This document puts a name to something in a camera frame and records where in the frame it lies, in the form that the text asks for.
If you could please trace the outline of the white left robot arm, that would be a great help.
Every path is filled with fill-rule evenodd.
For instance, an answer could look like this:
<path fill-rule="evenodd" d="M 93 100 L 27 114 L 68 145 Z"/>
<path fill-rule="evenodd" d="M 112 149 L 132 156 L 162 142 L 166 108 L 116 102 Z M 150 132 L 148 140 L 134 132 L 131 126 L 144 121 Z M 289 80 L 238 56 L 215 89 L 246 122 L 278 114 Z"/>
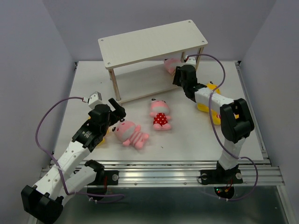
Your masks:
<path fill-rule="evenodd" d="M 109 127 L 126 117 L 125 109 L 113 98 L 110 105 L 98 101 L 89 104 L 89 119 L 76 131 L 61 157 L 33 186 L 21 191 L 24 210 L 44 224 L 53 224 L 62 214 L 65 204 L 88 184 L 107 183 L 105 168 L 95 160 L 87 161 L 75 172 L 79 163 L 100 144 Z"/>

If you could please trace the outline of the yellow frog toy red stripes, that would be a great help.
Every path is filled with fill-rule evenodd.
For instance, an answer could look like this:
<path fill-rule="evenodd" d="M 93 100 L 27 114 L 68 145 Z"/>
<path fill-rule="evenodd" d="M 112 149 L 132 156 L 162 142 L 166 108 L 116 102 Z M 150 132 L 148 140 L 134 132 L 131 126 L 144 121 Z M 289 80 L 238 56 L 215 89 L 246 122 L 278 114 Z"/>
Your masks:
<path fill-rule="evenodd" d="M 211 110 L 212 112 L 212 121 L 214 125 L 220 125 L 221 124 L 221 117 L 220 114 L 218 114 L 216 111 Z"/>

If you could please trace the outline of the yellow frog toy blue stripes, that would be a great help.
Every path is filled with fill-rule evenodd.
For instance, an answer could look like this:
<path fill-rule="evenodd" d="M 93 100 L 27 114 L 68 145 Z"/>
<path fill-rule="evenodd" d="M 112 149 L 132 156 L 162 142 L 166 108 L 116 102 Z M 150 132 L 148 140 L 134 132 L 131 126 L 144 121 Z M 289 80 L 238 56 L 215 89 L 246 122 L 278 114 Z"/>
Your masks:
<path fill-rule="evenodd" d="M 212 113 L 220 113 L 221 104 L 221 95 L 220 90 L 217 89 L 213 92 L 217 85 L 212 81 L 206 84 L 206 87 L 200 88 L 195 92 L 195 100 L 197 103 L 197 108 L 202 112 L 209 113 L 209 108 Z"/>

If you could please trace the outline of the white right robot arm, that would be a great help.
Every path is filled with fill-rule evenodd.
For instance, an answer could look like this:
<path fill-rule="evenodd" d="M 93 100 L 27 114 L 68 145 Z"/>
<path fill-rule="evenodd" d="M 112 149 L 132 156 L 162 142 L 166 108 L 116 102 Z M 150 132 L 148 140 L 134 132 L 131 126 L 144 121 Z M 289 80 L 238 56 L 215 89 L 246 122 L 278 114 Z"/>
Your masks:
<path fill-rule="evenodd" d="M 208 112 L 216 112 L 221 119 L 221 132 L 224 143 L 222 154 L 216 168 L 201 170 L 198 178 L 203 185 L 241 184 L 242 174 L 238 160 L 241 148 L 254 130 L 255 125 L 245 99 L 231 99 L 197 82 L 196 70 L 192 65 L 176 67 L 173 84 L 183 88 L 185 95 L 192 101 L 208 107 Z"/>

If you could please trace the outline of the pink frog toy orange stripes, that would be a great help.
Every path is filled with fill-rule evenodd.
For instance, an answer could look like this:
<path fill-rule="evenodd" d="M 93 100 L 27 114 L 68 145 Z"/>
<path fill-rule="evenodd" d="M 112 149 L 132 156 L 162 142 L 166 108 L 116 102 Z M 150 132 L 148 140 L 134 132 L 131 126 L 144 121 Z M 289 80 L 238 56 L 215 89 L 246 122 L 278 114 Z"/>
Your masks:
<path fill-rule="evenodd" d="M 175 73 L 177 66 L 182 66 L 184 63 L 181 62 L 179 59 L 176 58 L 169 58 L 164 60 L 164 67 L 165 69 L 173 75 Z"/>

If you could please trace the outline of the pink frog toy red polka-dot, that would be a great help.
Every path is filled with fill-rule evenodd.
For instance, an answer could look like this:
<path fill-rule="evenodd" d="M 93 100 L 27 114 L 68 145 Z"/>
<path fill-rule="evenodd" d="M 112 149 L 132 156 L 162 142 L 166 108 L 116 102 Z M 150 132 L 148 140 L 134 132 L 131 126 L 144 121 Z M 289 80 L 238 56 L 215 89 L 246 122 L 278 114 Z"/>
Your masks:
<path fill-rule="evenodd" d="M 150 117 L 153 118 L 153 128 L 156 131 L 167 131 L 171 129 L 170 108 L 163 100 L 151 99 Z"/>

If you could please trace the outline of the yellow frog toy pink stripes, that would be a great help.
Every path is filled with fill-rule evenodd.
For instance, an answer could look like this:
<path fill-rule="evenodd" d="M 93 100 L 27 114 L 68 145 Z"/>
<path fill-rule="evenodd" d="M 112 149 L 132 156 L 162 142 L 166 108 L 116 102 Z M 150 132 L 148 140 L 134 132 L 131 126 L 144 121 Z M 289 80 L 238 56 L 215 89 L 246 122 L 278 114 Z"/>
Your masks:
<path fill-rule="evenodd" d="M 105 144 L 105 142 L 106 142 L 106 136 L 109 134 L 109 132 L 110 131 L 108 129 L 107 132 L 106 132 L 106 135 L 102 138 L 102 141 L 100 143 L 98 143 L 96 147 L 100 147 L 101 145 Z"/>

